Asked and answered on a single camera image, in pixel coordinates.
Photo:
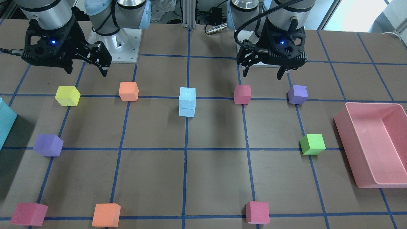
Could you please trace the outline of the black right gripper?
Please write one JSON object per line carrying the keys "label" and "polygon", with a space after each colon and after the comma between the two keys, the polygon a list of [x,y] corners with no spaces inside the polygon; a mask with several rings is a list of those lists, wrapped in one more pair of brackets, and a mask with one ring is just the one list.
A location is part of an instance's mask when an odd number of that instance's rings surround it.
{"label": "black right gripper", "polygon": [[21,58],[35,66],[64,68],[67,74],[73,71],[73,59],[81,59],[98,67],[103,77],[107,76],[112,61],[102,41],[87,42],[74,15],[55,30],[42,29],[36,19],[31,19]]}

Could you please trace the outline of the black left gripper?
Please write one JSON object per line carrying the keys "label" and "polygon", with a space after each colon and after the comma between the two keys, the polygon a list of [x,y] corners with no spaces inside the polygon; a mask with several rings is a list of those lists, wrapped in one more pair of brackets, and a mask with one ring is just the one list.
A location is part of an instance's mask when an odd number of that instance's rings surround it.
{"label": "black left gripper", "polygon": [[292,33],[281,30],[271,22],[265,22],[259,40],[253,44],[244,40],[243,44],[255,48],[254,51],[241,48],[238,52],[239,65],[242,65],[243,77],[247,77],[252,65],[278,65],[277,80],[281,80],[289,69],[302,67],[308,56],[304,50],[305,30],[301,27]]}

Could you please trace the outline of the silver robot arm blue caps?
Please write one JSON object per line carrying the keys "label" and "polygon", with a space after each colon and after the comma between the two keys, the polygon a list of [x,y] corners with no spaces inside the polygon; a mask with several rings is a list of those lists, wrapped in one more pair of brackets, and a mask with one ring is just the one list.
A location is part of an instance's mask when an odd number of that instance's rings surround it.
{"label": "silver robot arm blue caps", "polygon": [[105,77],[112,53],[128,46],[125,29],[145,30],[151,22],[150,0],[86,0],[84,11],[66,0],[17,0],[29,19],[24,48],[1,51],[34,66],[63,68],[73,60],[96,66]]}
{"label": "silver robot arm blue caps", "polygon": [[246,77],[257,63],[279,66],[277,79],[307,61],[304,23],[314,0],[229,0],[227,26],[239,46],[237,64]]}

